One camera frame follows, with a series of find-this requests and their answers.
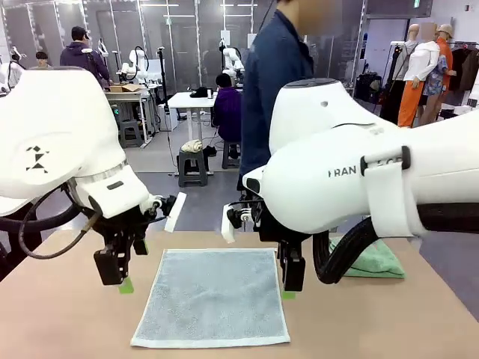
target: green tape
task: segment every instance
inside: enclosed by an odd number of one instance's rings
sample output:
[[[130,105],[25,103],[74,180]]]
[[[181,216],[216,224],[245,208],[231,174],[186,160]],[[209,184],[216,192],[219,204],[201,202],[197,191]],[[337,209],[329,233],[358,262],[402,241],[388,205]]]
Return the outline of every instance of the green tape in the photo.
[[[132,294],[135,291],[133,288],[132,280],[129,277],[126,277],[123,280],[123,283],[118,287],[120,294]]]
[[[284,301],[292,301],[296,299],[296,292],[283,292]]]

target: desk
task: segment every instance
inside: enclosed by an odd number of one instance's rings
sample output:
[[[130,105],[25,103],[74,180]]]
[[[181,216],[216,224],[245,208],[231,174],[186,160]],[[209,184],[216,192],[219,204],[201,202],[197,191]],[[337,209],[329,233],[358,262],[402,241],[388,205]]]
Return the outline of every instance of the desk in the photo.
[[[138,102],[140,105],[140,115],[141,115],[141,124],[143,127],[143,136],[144,136],[144,143],[141,148],[145,148],[150,142],[151,137],[148,136],[148,132],[151,134],[155,134],[158,132],[158,127],[156,125],[156,118],[155,118],[155,109],[152,106],[156,106],[155,101],[152,101],[150,97],[150,92],[154,88],[144,88],[135,92],[109,92],[105,91],[106,99],[109,102],[115,103],[122,103],[122,102]],[[144,113],[142,103],[145,103],[145,109],[147,109],[147,116]]]
[[[174,95],[168,101],[168,106],[170,108],[182,108],[186,109],[186,116],[188,120],[188,139],[194,140],[193,138],[193,119],[192,119],[192,109],[196,109],[198,113],[198,139],[203,140],[203,135],[201,133],[201,116],[200,111],[202,108],[212,108],[215,105],[216,95],[213,94],[212,99],[202,97],[200,99],[193,99],[189,95],[191,92],[179,92]]]
[[[37,250],[46,254],[78,233],[54,233]],[[304,292],[284,301],[291,343],[254,348],[152,350],[131,348],[165,248],[227,248],[211,232],[149,232],[146,257],[132,255],[132,295],[102,286],[93,253],[103,241],[89,233],[54,260],[27,258],[0,283],[0,355],[12,359],[477,359],[479,324],[442,279],[404,239],[386,241],[405,280],[344,278],[321,284],[311,242],[303,244]],[[256,233],[235,247],[272,247]]]

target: person in purple jacket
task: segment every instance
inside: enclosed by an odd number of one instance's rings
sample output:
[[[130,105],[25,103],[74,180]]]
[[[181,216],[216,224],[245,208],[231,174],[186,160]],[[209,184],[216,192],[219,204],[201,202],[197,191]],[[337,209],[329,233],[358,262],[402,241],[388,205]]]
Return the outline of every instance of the person in purple jacket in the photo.
[[[102,84],[102,79],[111,84],[108,68],[103,63],[100,54],[96,51],[82,51],[90,49],[87,31],[80,26],[74,26],[72,40],[73,42],[61,52],[60,66],[81,67],[93,73],[100,84]]]
[[[241,99],[242,95],[231,82],[231,77],[222,73],[216,77],[219,87],[215,101],[213,125],[218,126],[218,134],[228,142],[241,142]],[[238,158],[236,145],[230,148],[230,157]]]

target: gray stool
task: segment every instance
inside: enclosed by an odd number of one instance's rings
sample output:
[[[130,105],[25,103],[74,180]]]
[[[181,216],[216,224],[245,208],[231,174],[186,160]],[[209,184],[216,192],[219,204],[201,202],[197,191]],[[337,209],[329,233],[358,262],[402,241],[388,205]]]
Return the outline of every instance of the gray stool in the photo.
[[[141,140],[140,135],[140,128],[138,127],[137,121],[123,121],[118,122],[118,126],[120,127],[120,144],[122,148],[126,148],[128,146],[138,146],[141,147],[143,141]],[[132,140],[126,139],[126,130],[132,129],[135,133],[135,138]]]
[[[198,164],[199,174],[187,174],[185,172],[185,164],[188,160],[195,160]],[[201,187],[208,184],[207,168],[204,165],[203,151],[198,153],[183,152],[180,150],[178,159],[178,185],[179,187],[186,187],[189,182],[196,182]]]
[[[223,146],[223,163],[222,163],[222,168],[224,170],[227,170],[228,168],[240,168],[241,159],[230,159],[230,156],[228,155],[230,152],[231,144],[236,145],[237,149],[239,148],[239,151],[241,154],[241,142],[225,141],[225,144]]]

